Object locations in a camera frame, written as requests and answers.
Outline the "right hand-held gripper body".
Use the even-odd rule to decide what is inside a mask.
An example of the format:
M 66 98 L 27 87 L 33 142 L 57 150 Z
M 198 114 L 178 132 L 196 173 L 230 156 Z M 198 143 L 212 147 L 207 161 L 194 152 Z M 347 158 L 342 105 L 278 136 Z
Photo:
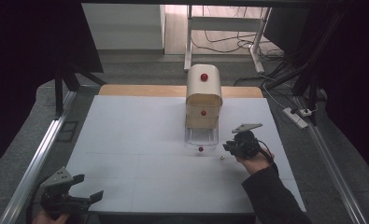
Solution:
M 232 130 L 235 141 L 235 155 L 240 158 L 252 158 L 261 150 L 258 139 L 252 129 L 261 127 L 261 123 L 241 124 Z

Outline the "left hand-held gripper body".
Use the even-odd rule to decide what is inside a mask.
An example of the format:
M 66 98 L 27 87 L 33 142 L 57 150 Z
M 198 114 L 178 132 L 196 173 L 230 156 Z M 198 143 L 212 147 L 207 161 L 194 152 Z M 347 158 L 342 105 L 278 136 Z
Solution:
M 73 176 L 65 169 L 60 168 L 53 173 L 40 187 L 44 190 L 41 195 L 41 206 L 50 215 L 57 219 L 60 214 L 82 215 L 91 207 L 90 198 L 73 197 L 69 190 L 73 184 Z

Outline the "clear drawer with red knob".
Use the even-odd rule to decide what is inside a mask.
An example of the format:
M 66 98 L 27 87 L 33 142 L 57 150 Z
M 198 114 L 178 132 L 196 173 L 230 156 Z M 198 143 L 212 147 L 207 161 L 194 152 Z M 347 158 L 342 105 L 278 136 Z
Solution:
M 219 129 L 186 128 L 184 140 L 186 147 L 206 152 L 219 143 Z

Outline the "cream mini drawer cabinet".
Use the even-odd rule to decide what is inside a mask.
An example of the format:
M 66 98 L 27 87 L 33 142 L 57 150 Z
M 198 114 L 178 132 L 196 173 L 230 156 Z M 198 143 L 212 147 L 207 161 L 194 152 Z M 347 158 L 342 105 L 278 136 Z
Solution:
M 187 105 L 220 105 L 222 107 L 222 90 L 219 69 L 212 64 L 195 64 L 188 71 L 186 106 Z

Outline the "person's right hand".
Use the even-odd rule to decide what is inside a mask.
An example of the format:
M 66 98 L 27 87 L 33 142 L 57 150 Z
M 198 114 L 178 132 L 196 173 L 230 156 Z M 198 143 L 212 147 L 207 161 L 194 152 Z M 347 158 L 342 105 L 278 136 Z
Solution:
M 250 175 L 254 175 L 257 172 L 269 168 L 271 166 L 271 163 L 261 152 L 259 152 L 254 157 L 249 159 L 236 157 L 236 160 L 245 167 L 245 169 Z

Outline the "person's left hand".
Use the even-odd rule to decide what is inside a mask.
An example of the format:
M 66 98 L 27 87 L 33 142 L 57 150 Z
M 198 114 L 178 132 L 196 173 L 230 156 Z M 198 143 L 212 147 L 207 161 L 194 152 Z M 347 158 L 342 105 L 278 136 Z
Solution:
M 65 224 L 69 218 L 69 214 L 60 214 L 57 219 L 53 219 L 46 211 L 41 210 L 33 219 L 32 224 Z

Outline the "wooden drawer with red knob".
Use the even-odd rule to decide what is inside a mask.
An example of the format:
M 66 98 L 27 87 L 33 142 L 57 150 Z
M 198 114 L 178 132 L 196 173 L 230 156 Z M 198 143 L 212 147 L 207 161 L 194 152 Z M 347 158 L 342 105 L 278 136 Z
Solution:
M 186 125 L 188 127 L 209 127 L 217 125 L 220 115 L 220 105 L 187 105 Z

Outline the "white power strip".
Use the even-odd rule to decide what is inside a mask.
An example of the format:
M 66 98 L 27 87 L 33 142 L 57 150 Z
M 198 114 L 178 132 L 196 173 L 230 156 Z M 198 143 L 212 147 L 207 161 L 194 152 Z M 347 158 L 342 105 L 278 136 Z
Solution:
M 283 109 L 283 113 L 299 128 L 304 129 L 308 127 L 308 124 L 296 114 L 296 112 L 290 107 Z

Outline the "black metal stand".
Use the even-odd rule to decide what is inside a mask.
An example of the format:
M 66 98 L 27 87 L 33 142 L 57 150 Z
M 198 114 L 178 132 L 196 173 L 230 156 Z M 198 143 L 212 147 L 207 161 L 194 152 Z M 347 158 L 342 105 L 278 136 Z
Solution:
M 97 77 L 96 75 L 90 72 L 80 71 L 79 74 L 86 77 L 90 81 L 98 84 L 99 86 L 106 85 L 106 82 L 103 79 Z M 54 82 L 55 82 L 54 87 L 55 118 L 59 119 L 64 112 L 63 84 L 65 84 L 70 91 L 77 91 L 79 89 L 80 84 L 78 82 L 75 72 L 60 71 L 60 70 L 57 70 L 55 72 Z
M 327 15 L 322 16 L 324 22 L 320 25 L 315 35 L 310 39 L 309 44 L 305 49 L 298 52 L 298 55 L 307 52 L 305 61 L 289 74 L 266 83 L 263 86 L 266 91 L 273 90 L 296 77 L 294 86 L 291 89 L 292 94 L 294 96 L 302 96 L 306 90 L 309 90 L 308 106 L 311 109 L 316 108 L 317 75 L 315 69 L 321 53 L 326 48 L 329 39 L 334 34 L 336 27 L 346 13 L 346 2 L 347 0 L 333 0 L 332 2 L 330 2 L 330 0 L 326 0 L 325 9 L 327 10 Z

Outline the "black curtain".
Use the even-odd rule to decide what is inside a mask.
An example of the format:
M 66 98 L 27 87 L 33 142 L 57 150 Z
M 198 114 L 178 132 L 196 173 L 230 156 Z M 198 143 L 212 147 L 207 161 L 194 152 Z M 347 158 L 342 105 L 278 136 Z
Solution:
M 304 93 L 313 81 L 325 90 L 328 117 L 369 165 L 369 0 L 317 1 L 318 7 L 273 8 L 264 36 L 301 66 L 328 33 L 334 15 L 343 14 L 293 92 Z
M 38 87 L 81 69 L 103 71 L 81 0 L 0 0 L 0 159 Z

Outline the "white cabinet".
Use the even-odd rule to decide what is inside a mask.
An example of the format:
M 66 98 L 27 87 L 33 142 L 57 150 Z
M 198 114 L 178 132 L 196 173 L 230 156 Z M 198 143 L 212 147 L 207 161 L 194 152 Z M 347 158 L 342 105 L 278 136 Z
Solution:
M 164 49 L 165 5 L 83 3 L 82 8 L 97 49 Z

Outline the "aluminium rail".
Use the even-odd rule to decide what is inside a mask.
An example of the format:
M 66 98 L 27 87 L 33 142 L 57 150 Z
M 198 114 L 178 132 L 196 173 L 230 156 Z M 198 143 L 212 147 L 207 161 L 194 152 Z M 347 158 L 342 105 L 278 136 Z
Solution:
M 333 155 L 330 152 L 321 132 L 319 131 L 318 124 L 315 119 L 315 115 L 311 114 L 310 117 L 306 117 L 305 121 L 308 124 L 308 130 L 316 145 L 316 148 L 323 160 L 323 163 L 328 171 L 330 178 L 332 179 L 337 192 L 340 195 L 349 217 L 353 224 L 368 224 L 354 193 L 349 187 L 348 182 L 343 177 L 341 170 L 335 162 Z
M 50 123 L 50 126 L 39 144 L 34 157 L 31 159 L 26 171 L 24 172 L 3 215 L 0 217 L 0 224 L 15 224 L 27 201 L 27 197 L 31 193 L 33 185 L 36 182 L 36 178 L 50 153 L 51 146 L 64 124 L 68 111 L 70 110 L 71 104 L 73 103 L 76 95 L 77 94 L 74 91 L 69 91 L 64 97 L 63 114 L 58 119 L 54 119 Z

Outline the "white desk frame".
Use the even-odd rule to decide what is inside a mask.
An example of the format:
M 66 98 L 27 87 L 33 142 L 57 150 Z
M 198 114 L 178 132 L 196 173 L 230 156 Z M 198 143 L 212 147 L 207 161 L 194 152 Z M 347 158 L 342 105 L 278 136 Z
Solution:
M 192 15 L 192 5 L 187 6 L 187 38 L 185 48 L 184 71 L 187 72 L 192 66 L 192 32 L 196 31 L 227 31 L 227 32 L 253 32 L 255 39 L 248 47 L 255 70 L 263 74 L 264 69 L 259 56 L 259 45 L 267 19 L 270 14 L 267 7 L 259 19 L 254 18 L 227 18 L 227 17 L 197 17 Z

